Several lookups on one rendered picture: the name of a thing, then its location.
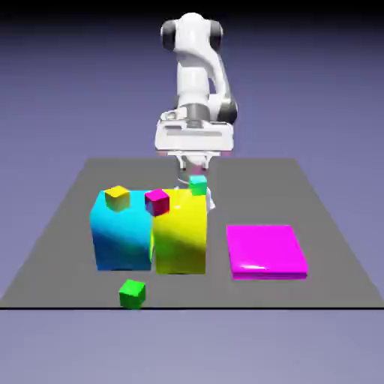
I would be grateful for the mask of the small teal cube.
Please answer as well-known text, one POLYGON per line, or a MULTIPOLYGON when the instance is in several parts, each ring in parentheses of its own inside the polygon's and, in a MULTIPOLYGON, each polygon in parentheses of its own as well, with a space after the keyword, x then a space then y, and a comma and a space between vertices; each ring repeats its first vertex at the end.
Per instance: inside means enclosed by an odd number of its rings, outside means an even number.
POLYGON ((193 196, 205 196, 207 194, 207 178, 204 175, 190 175, 188 187, 193 196))

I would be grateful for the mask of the large magenta box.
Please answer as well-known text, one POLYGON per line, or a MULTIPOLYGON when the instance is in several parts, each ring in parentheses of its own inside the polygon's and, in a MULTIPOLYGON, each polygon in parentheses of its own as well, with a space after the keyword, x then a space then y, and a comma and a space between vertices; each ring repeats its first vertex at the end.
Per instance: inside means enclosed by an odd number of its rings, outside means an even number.
POLYGON ((226 226, 232 278, 249 280, 304 280, 308 264, 289 225, 226 226))

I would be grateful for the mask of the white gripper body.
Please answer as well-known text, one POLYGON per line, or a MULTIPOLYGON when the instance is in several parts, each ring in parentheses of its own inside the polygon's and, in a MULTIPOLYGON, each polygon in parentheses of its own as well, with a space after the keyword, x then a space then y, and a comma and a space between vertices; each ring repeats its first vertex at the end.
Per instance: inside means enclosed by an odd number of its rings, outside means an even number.
POLYGON ((203 121, 200 127, 188 127, 186 120, 159 121, 154 146, 160 152, 230 152, 233 126, 203 121))

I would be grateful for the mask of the large cyan box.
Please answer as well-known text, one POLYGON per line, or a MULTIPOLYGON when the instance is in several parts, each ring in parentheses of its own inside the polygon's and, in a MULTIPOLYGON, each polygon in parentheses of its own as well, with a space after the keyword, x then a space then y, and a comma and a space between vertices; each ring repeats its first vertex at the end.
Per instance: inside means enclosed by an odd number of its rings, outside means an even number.
POLYGON ((144 190, 132 190, 130 206, 122 211, 109 208, 100 191, 90 212, 90 228, 99 271, 151 269, 152 216, 146 211, 144 190))

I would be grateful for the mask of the small magenta cube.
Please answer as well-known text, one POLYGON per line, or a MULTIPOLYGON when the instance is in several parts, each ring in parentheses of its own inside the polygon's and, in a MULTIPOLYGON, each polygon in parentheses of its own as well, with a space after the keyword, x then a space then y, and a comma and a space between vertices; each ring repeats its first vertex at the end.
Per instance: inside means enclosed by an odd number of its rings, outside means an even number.
POLYGON ((145 192, 145 209, 152 216, 157 217, 170 210, 170 196, 163 189, 145 192))

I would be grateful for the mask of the large yellow box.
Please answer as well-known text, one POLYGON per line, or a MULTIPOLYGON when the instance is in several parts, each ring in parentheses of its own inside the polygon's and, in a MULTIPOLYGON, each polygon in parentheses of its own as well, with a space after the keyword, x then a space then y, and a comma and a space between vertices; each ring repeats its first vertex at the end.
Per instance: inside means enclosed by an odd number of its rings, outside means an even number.
POLYGON ((158 274, 206 273, 207 208, 204 195, 189 189, 166 189, 169 211, 153 219, 158 274))

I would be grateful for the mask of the small green cube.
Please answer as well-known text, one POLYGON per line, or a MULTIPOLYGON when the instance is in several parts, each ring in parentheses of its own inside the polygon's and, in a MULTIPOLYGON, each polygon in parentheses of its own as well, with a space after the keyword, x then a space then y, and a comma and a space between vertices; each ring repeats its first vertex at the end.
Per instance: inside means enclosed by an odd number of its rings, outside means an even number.
POLYGON ((118 291, 119 303, 123 308, 140 309, 146 300, 146 283, 128 279, 118 291))

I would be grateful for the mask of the small yellow cube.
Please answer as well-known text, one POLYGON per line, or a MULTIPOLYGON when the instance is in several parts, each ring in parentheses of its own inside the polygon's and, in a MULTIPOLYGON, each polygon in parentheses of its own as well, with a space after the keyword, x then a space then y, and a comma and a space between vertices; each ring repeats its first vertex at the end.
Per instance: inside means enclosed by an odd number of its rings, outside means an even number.
POLYGON ((131 205, 131 194, 130 191, 116 185, 104 191, 106 206, 114 212, 121 212, 128 209, 131 205))

